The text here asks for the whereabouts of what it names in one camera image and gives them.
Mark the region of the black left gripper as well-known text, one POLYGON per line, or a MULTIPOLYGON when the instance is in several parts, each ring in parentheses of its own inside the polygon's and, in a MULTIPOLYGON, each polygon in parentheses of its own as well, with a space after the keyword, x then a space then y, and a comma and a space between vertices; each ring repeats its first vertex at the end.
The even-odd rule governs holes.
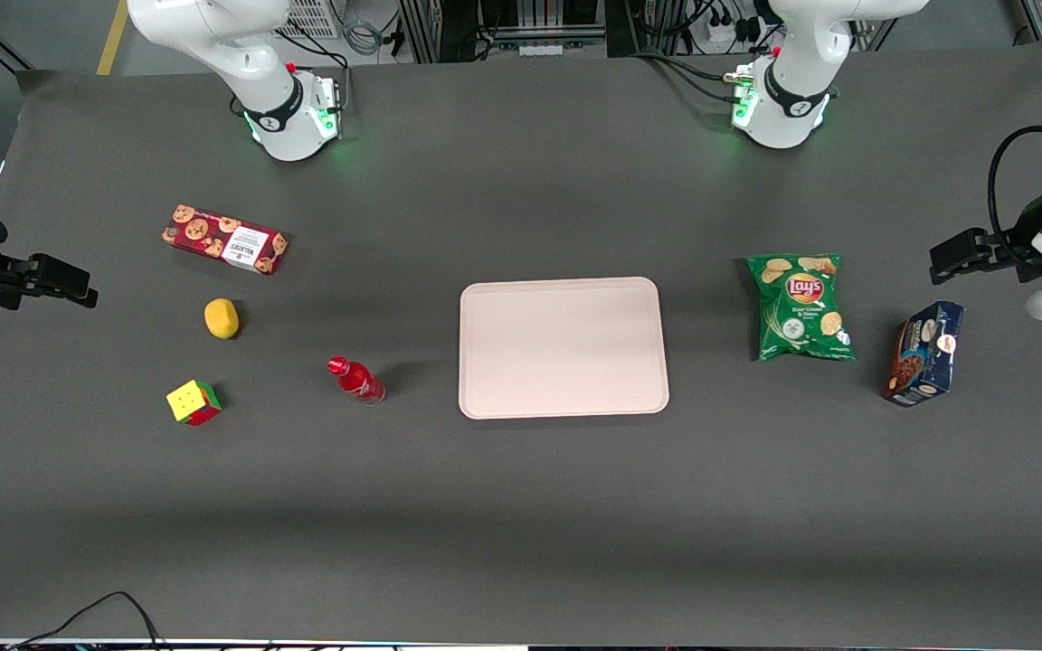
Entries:
POLYGON ((1033 240, 1041 226, 1013 226, 1001 233, 984 228, 966 231, 931 247, 931 284, 947 281, 973 272, 1013 269, 1020 283, 1042 278, 1042 254, 1033 240))

